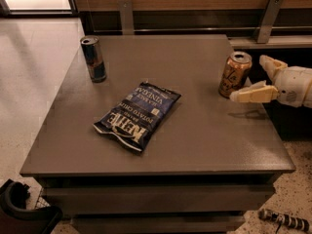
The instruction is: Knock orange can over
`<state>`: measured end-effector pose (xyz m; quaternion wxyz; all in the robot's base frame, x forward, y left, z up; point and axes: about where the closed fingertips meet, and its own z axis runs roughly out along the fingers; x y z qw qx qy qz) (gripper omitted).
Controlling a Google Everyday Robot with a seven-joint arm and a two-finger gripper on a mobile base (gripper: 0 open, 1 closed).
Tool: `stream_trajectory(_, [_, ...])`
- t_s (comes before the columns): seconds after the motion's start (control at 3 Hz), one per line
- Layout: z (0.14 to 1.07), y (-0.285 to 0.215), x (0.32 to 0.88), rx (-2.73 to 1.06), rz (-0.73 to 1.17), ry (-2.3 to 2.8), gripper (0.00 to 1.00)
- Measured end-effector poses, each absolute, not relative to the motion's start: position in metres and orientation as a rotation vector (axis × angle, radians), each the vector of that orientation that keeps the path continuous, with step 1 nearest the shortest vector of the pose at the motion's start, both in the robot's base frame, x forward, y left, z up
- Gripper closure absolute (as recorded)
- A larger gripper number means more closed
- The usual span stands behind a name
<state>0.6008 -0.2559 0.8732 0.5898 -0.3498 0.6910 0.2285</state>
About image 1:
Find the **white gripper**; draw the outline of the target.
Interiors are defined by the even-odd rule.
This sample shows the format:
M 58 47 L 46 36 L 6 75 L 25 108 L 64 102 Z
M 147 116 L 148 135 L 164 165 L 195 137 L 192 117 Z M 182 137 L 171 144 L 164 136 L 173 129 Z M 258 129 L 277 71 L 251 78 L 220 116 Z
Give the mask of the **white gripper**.
M 292 107 L 312 108 L 312 69 L 291 66 L 266 55 L 259 57 L 259 64 L 273 80 L 273 85 L 265 81 L 252 84 L 232 92 L 230 99 L 240 103 L 266 103 L 277 99 Z

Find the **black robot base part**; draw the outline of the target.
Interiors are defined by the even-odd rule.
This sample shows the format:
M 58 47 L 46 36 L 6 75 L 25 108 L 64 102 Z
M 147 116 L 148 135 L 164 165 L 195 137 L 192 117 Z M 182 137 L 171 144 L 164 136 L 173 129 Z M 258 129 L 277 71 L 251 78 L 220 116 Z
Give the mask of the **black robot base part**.
M 0 187 L 0 234 L 51 234 L 62 219 L 55 206 L 28 210 L 28 186 L 8 179 Z

